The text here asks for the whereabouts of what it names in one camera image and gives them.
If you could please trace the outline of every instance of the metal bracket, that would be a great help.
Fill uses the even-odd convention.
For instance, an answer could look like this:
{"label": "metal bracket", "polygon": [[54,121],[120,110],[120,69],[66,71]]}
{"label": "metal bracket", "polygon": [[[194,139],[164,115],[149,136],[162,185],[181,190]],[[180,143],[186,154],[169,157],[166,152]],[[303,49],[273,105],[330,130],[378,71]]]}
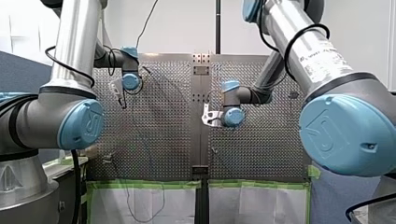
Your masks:
{"label": "metal bracket", "polygon": [[108,83],[108,88],[110,89],[110,92],[117,97],[117,100],[122,98],[123,87],[121,77]]}
{"label": "metal bracket", "polygon": [[197,76],[209,76],[209,66],[194,66],[194,74]]}
{"label": "metal bracket", "polygon": [[208,175],[209,174],[209,166],[208,165],[192,166],[192,174],[193,175]]}
{"label": "metal bracket", "polygon": [[220,118],[222,114],[222,111],[209,111],[209,104],[204,104],[204,114],[201,119],[204,125],[221,128],[222,124]]}

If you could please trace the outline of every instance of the screw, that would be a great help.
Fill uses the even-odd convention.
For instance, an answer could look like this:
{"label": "screw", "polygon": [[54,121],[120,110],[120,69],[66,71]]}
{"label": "screw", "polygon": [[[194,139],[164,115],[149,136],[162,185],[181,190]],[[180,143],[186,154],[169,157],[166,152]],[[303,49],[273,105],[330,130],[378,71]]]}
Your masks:
{"label": "screw", "polygon": [[66,204],[62,201],[59,202],[58,204],[58,211],[62,212],[66,208]]}

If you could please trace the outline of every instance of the metal pole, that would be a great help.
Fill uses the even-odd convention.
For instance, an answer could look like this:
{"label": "metal pole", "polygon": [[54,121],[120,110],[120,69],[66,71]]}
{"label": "metal pole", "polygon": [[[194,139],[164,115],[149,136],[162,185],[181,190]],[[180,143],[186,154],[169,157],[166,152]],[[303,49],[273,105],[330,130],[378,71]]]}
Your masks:
{"label": "metal pole", "polygon": [[221,54],[221,0],[216,0],[216,54]]}
{"label": "metal pole", "polygon": [[[55,51],[58,61],[92,75],[101,9],[99,0],[64,1]],[[52,66],[48,86],[92,92],[89,79],[57,63]]]}

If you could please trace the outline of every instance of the silver cylinder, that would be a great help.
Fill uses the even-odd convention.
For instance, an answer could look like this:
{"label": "silver cylinder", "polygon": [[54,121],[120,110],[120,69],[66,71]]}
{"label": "silver cylinder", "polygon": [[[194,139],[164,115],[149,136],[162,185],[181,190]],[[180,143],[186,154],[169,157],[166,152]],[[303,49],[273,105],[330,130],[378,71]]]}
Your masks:
{"label": "silver cylinder", "polygon": [[[92,75],[96,38],[99,26],[100,0],[64,0],[55,58],[80,72]],[[92,92],[91,81],[55,63],[49,83]]]}
{"label": "silver cylinder", "polygon": [[[313,24],[297,0],[267,0],[263,22],[283,57],[295,35]],[[289,65],[307,95],[338,77],[354,72],[320,30],[308,31],[295,41]]]}

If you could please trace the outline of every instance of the green tape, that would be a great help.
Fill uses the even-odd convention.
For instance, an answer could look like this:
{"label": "green tape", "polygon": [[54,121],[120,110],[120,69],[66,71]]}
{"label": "green tape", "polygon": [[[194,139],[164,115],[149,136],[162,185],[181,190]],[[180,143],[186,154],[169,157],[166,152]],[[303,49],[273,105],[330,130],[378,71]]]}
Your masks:
{"label": "green tape", "polygon": [[308,189],[306,190],[306,212],[305,212],[306,224],[311,223],[311,184],[309,183]]}
{"label": "green tape", "polygon": [[309,188],[309,183],[283,183],[275,181],[254,181],[254,180],[210,180],[210,188],[261,188],[261,189],[296,189],[304,190]]}
{"label": "green tape", "polygon": [[87,194],[81,196],[81,204],[84,204],[85,202],[87,202]]}
{"label": "green tape", "polygon": [[92,205],[93,188],[87,186],[87,223],[91,224],[91,205]]}
{"label": "green tape", "polygon": [[87,182],[90,189],[198,189],[201,184],[199,181],[175,181],[157,182],[146,180],[109,180]]}
{"label": "green tape", "polygon": [[308,176],[314,179],[320,178],[320,170],[314,165],[308,166]]}

